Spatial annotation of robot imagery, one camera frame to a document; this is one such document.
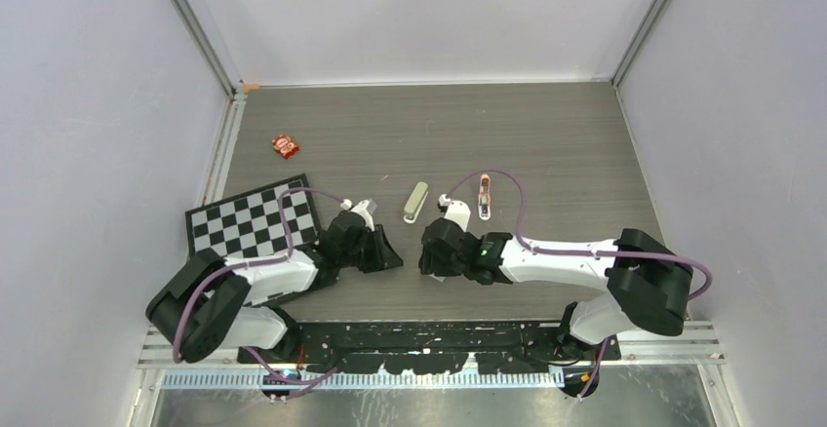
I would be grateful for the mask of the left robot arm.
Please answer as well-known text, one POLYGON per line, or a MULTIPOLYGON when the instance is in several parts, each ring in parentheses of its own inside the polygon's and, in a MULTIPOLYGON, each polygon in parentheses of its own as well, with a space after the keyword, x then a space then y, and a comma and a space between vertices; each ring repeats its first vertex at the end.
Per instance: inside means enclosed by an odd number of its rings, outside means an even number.
POLYGON ((179 362, 239 348, 285 363, 302 341, 298 323, 276 306, 278 299, 330 287, 346 268, 373 273, 403 264, 382 225, 343 212, 316 241, 292 251, 247 258, 211 249, 195 253, 150 299, 145 317, 172 344, 179 362))

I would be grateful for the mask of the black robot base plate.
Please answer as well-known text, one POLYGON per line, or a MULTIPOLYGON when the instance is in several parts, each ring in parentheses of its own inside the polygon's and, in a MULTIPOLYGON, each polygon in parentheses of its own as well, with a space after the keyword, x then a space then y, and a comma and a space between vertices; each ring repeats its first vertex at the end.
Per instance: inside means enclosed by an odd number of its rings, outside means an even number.
POLYGON ((264 360, 339 374, 456 374, 475 363, 482 374, 531 374, 620 358, 616 337, 588 345, 562 335, 557 321, 328 321, 290 323, 270 349, 253 354, 231 338, 223 347, 240 363, 264 360))

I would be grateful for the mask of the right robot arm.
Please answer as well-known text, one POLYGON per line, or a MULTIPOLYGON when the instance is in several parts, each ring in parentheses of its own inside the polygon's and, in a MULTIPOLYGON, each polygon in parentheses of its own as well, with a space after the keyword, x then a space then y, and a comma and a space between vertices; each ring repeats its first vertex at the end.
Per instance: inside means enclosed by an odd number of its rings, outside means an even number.
POLYGON ((611 335, 640 329, 678 336, 693 271, 651 235, 626 228, 616 239, 567 243, 519 240, 506 232, 476 237, 452 220, 425 228, 418 262, 424 275, 462 276, 481 285, 549 282, 600 292, 569 305, 557 346, 581 359, 611 335))

